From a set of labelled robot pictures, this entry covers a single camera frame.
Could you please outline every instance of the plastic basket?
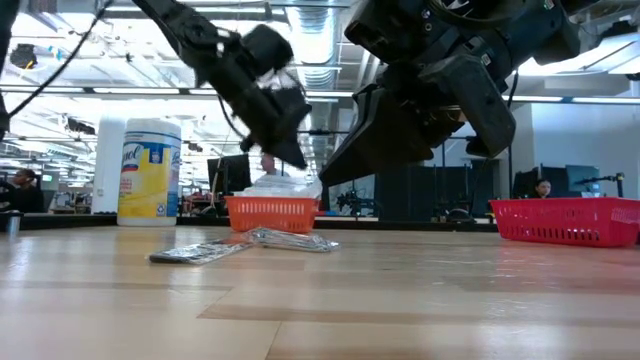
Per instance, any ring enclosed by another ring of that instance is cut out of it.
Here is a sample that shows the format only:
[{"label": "plastic basket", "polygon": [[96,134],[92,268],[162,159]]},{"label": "plastic basket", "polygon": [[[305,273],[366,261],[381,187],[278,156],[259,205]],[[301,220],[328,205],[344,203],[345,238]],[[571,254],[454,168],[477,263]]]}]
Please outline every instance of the plastic basket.
[{"label": "plastic basket", "polygon": [[620,198],[493,200],[500,236],[552,244],[633,246],[640,201]]},{"label": "plastic basket", "polygon": [[267,227],[308,233],[313,229],[318,209],[318,201],[308,198],[230,196],[226,201],[234,231]]}]

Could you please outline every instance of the cable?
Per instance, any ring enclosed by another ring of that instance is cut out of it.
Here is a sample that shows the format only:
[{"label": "cable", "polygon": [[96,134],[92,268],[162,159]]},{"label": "cable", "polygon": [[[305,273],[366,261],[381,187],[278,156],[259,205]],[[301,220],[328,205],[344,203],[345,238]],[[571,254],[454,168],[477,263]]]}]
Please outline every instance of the cable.
[{"label": "cable", "polygon": [[499,28],[517,20],[520,16],[527,13],[530,9],[540,6],[538,0],[524,0],[524,4],[520,11],[510,16],[504,16],[493,19],[473,19],[456,14],[447,9],[442,0],[427,0],[427,9],[435,15],[436,18],[454,26],[467,29],[483,30],[487,28]]},{"label": "cable", "polygon": [[96,26],[96,24],[98,24],[98,21],[100,21],[104,17],[104,14],[107,11],[107,8],[111,6],[113,2],[114,0],[107,0],[105,2],[104,6],[100,9],[100,11],[96,13],[95,18],[91,22],[91,26],[89,26],[89,30],[87,30],[87,32],[85,32],[82,35],[82,38],[80,38],[80,42],[78,43],[78,45],[76,45],[75,49],[73,49],[69,57],[64,61],[64,63],[62,63],[62,65],[60,65],[60,67],[45,82],[40,84],[40,86],[38,86],[38,88],[33,93],[31,93],[31,95],[29,95],[28,98],[22,101],[20,105],[16,106],[16,108],[9,113],[9,119],[16,116],[20,111],[22,111],[22,109],[24,109],[27,105],[29,105],[29,103],[33,101],[33,99],[35,99],[38,95],[40,95],[47,86],[51,85],[51,83],[53,83],[58,78],[58,76],[62,74],[62,72],[64,72],[64,70],[67,68],[67,66],[71,62],[71,60],[73,60],[76,57],[76,55],[78,55],[78,52],[80,52],[80,48],[87,41],[87,39],[89,38],[89,35],[91,35],[91,31],[93,31],[93,28]]},{"label": "cable", "polygon": [[227,124],[229,124],[229,127],[231,128],[231,130],[233,130],[233,132],[236,133],[236,135],[238,135],[240,139],[244,139],[245,136],[242,135],[240,130],[238,130],[238,128],[235,125],[233,125],[233,121],[231,121],[231,117],[227,113],[227,109],[225,109],[224,102],[222,102],[222,98],[220,96],[218,96],[218,102],[220,103],[220,108],[222,109],[222,114],[224,115],[224,119],[227,120]]},{"label": "cable", "polygon": [[[520,79],[520,72],[516,70],[516,73],[513,75],[513,83],[511,84],[511,90],[509,91],[509,98],[507,99],[507,108],[511,109],[511,104],[513,103],[513,96],[516,94],[516,88],[518,87],[518,79]],[[473,187],[471,191],[471,201],[469,201],[469,214],[473,213],[473,205],[476,201],[476,190],[478,190],[478,185],[480,181],[480,177],[482,177],[482,173],[484,169],[489,164],[490,159],[486,158],[482,162],[480,166],[480,170],[478,170],[478,175],[476,175],[476,179],[473,182]]]}]

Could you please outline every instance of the clear plastic bag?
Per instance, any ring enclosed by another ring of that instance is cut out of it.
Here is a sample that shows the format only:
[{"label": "clear plastic bag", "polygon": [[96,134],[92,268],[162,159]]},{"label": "clear plastic bag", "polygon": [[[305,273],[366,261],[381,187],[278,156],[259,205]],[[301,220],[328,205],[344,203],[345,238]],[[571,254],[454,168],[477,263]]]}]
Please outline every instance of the clear plastic bag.
[{"label": "clear plastic bag", "polygon": [[202,265],[249,248],[249,244],[225,244],[224,240],[211,241],[149,255],[153,263]]},{"label": "clear plastic bag", "polygon": [[245,234],[253,244],[269,248],[327,253],[340,248],[340,244],[328,241],[320,235],[300,235],[267,228],[253,229]]},{"label": "clear plastic bag", "polygon": [[316,180],[308,185],[306,180],[300,178],[264,175],[256,180],[251,187],[233,195],[317,199],[322,195],[322,183]]}]

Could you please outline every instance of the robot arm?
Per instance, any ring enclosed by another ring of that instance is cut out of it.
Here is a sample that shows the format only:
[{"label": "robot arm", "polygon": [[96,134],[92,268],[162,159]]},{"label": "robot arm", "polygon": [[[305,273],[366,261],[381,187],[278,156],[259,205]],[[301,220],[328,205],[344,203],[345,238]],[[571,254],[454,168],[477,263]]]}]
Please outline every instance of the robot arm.
[{"label": "robot arm", "polygon": [[[11,26],[18,11],[0,14],[0,48],[6,57]],[[289,43],[276,31],[259,25],[245,36],[219,29],[194,9],[174,0],[133,0],[160,28],[180,59],[196,74],[197,86],[209,82],[224,99],[233,115],[249,128],[241,147],[248,151],[254,144],[294,166],[306,163],[296,139],[300,122],[311,111],[302,89],[266,89],[258,78],[283,69],[293,58]],[[0,108],[0,120],[9,118]]]},{"label": "robot arm", "polygon": [[531,57],[548,64],[579,55],[563,5],[575,12],[594,2],[365,0],[345,36],[387,68],[354,94],[358,120],[320,179],[331,186],[432,159],[463,125],[455,108],[476,132],[467,152],[498,155],[516,125],[501,95],[505,79]]}]

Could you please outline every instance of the wooden tabletop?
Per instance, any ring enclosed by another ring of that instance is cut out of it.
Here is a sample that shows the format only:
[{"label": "wooden tabletop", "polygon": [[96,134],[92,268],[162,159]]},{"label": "wooden tabletop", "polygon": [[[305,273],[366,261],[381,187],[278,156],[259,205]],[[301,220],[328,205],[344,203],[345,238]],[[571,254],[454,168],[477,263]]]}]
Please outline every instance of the wooden tabletop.
[{"label": "wooden tabletop", "polygon": [[225,228],[0,238],[0,359],[637,360],[640,253],[497,234],[320,231],[331,254],[157,250]]}]

